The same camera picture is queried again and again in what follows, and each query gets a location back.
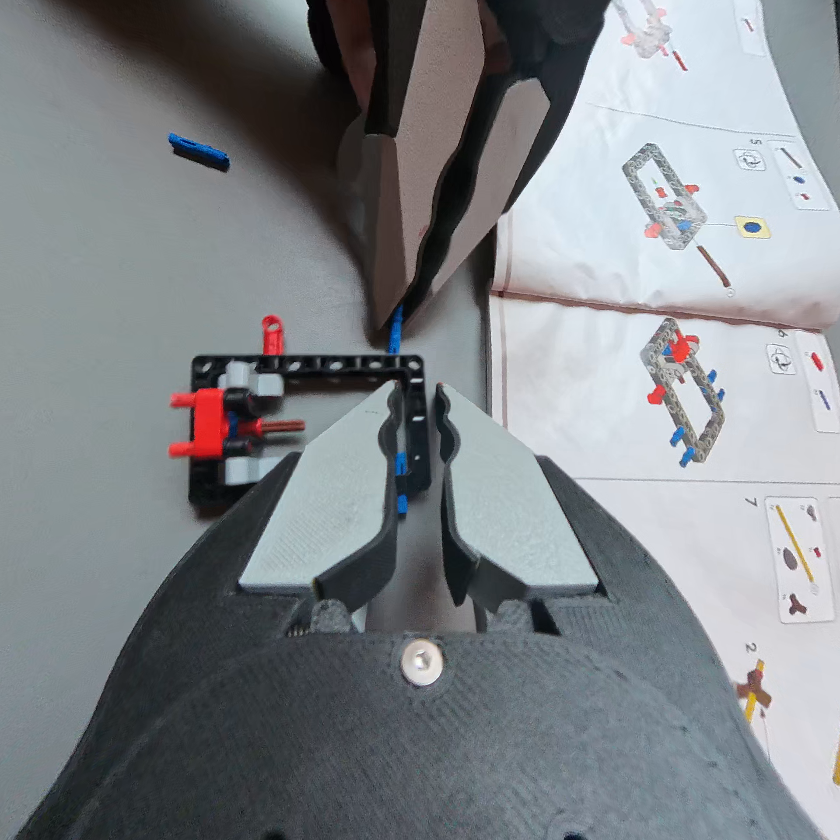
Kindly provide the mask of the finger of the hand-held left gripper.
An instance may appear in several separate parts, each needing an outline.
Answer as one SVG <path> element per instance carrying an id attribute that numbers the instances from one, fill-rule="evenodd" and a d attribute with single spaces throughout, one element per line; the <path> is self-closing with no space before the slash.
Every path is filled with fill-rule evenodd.
<path id="1" fill-rule="evenodd" d="M 481 81 L 460 144 L 435 188 L 415 278 L 402 300 L 405 320 L 443 287 L 503 215 L 549 110 L 535 77 Z"/>
<path id="2" fill-rule="evenodd" d="M 459 147 L 481 81 L 482 36 L 466 2 L 429 1 L 395 135 L 356 130 L 362 202 L 361 263 L 371 330 L 382 330 L 417 272 L 435 188 Z"/>

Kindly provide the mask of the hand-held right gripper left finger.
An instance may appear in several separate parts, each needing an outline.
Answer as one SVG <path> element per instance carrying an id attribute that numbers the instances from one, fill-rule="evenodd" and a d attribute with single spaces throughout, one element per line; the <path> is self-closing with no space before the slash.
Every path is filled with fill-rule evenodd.
<path id="1" fill-rule="evenodd" d="M 396 567 L 396 429 L 403 390 L 387 381 L 308 443 L 238 579 L 242 606 L 340 602 L 365 608 Z"/>

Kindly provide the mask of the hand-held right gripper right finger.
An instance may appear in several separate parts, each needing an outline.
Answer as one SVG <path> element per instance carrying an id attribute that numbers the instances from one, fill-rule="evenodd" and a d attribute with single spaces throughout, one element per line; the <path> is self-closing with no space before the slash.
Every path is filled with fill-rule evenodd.
<path id="1" fill-rule="evenodd" d="M 437 384 L 444 575 L 454 604 L 592 595 L 599 579 L 536 455 Z"/>

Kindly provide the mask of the black lego frame assembly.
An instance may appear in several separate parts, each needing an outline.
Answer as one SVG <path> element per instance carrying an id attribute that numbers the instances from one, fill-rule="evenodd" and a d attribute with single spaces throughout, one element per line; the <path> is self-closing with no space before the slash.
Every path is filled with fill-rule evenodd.
<path id="1" fill-rule="evenodd" d="M 171 459 L 188 462 L 187 499 L 198 511 L 232 507 L 282 459 L 270 453 L 306 431 L 300 419 L 279 418 L 289 392 L 329 388 L 374 390 L 399 384 L 402 431 L 397 452 L 406 452 L 407 472 L 397 476 L 396 497 L 408 502 L 431 485 L 426 379 L 416 355 L 285 354 L 278 316 L 263 318 L 257 354 L 198 355 L 189 389 L 171 395 L 170 406 L 189 414 L 185 441 L 168 447 Z"/>

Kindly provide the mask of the person's left hand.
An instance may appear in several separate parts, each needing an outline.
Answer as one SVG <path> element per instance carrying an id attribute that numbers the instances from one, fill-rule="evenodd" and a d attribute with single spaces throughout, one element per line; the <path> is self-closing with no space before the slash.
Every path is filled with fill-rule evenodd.
<path id="1" fill-rule="evenodd" d="M 367 112 L 375 75 L 375 49 L 370 19 L 358 10 L 342 16 L 341 23 L 334 23 L 343 66 L 353 93 L 363 112 Z"/>

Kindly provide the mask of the white instruction booklet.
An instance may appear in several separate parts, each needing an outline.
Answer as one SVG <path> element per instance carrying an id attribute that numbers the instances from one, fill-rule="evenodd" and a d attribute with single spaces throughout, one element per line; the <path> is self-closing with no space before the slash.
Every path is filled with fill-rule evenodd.
<path id="1" fill-rule="evenodd" d="M 838 838 L 838 203 L 766 2 L 610 2 L 499 222 L 491 412 L 654 555 Z"/>

